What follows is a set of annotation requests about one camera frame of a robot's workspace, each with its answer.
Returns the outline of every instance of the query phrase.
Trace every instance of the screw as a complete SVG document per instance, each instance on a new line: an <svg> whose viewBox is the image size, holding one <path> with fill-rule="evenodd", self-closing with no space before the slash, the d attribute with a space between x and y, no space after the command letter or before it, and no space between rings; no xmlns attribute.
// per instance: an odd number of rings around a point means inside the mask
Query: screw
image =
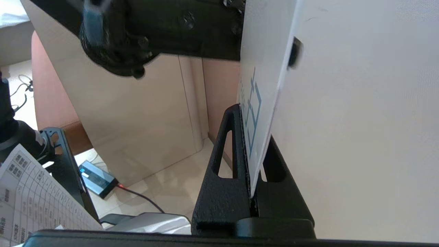
<svg viewBox="0 0 439 247"><path fill-rule="evenodd" d="M223 0L223 4L226 7L230 7L230 5L232 5L232 0Z"/></svg>
<svg viewBox="0 0 439 247"><path fill-rule="evenodd" d="M139 44L140 48L145 50L148 49L149 41L147 37L143 37L142 39L139 39L137 43Z"/></svg>
<svg viewBox="0 0 439 247"><path fill-rule="evenodd" d="M187 30L191 30L195 26L195 18L190 11L183 12L178 21Z"/></svg>

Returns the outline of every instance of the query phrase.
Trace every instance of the gray device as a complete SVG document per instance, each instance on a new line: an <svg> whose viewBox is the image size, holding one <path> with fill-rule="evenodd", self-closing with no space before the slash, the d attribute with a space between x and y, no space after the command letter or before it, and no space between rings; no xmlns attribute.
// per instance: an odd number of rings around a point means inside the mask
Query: gray device
<svg viewBox="0 0 439 247"><path fill-rule="evenodd" d="M116 178L87 160L79 166L79 172L87 188L102 199L119 183Z"/></svg>

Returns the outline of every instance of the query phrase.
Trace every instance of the blue line drawing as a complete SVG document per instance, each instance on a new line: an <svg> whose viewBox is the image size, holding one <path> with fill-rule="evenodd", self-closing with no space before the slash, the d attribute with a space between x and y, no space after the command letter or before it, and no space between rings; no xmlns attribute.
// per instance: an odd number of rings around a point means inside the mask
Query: blue line drawing
<svg viewBox="0 0 439 247"><path fill-rule="evenodd" d="M248 115L250 114L250 110L251 110L251 112L252 112L252 123L253 123L253 127L254 128L253 128L253 135L252 135L252 138L251 138L252 141L248 140L248 145L249 145L249 149L250 149L250 154L249 154L250 157L252 156L253 144L254 144L255 135L256 135L256 128L258 126L259 113L260 113L260 110L261 110L261 103L262 103L261 94L259 93L258 84L257 84L257 82L255 80L255 73L256 73L256 67L253 69L253 76L250 79L250 84L251 84L252 88L250 90L250 97L247 100L248 108L247 108L247 116L245 118L245 127L247 128L247 136L250 139L250 130L248 128ZM254 111L254 106L251 103L251 98L253 96L253 91L256 91L256 96L258 98L258 110L257 110L256 115L255 115L255 111Z"/></svg>
<svg viewBox="0 0 439 247"><path fill-rule="evenodd" d="M241 81L240 81L240 85L241 85L241 88L240 88L240 100L239 100L239 102L241 102L241 109L243 110L242 115L244 115L245 114L244 111L245 111L246 108L245 108L245 101L244 101L244 86L242 85L242 78L241 78Z"/></svg>

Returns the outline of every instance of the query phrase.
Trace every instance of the white cloth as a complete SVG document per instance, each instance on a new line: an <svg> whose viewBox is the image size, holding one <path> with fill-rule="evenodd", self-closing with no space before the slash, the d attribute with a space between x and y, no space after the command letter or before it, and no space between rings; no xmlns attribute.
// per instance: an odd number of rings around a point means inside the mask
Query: white cloth
<svg viewBox="0 0 439 247"><path fill-rule="evenodd" d="M29 17L20 0L0 0L0 28L28 21Z"/></svg>

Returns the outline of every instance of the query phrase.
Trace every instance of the black metal stand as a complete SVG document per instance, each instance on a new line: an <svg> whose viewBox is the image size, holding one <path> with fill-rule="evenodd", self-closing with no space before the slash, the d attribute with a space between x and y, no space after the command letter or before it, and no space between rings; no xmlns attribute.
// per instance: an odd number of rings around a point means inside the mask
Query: black metal stand
<svg viewBox="0 0 439 247"><path fill-rule="evenodd" d="M40 130L40 134L46 138L48 145L53 143L53 148L49 148L38 161L45 164L53 161L53 164L46 168L52 177L58 181L64 189L97 221L96 210L91 201L88 190L79 172L78 165L72 155L67 143L64 131L60 128L49 127Z"/></svg>
<svg viewBox="0 0 439 247"><path fill-rule="evenodd" d="M314 219L273 138L263 162L267 181L259 175L255 196L250 199L241 123L239 105L225 111L192 216L192 234L315 238ZM229 131L233 179L218 177Z"/></svg>

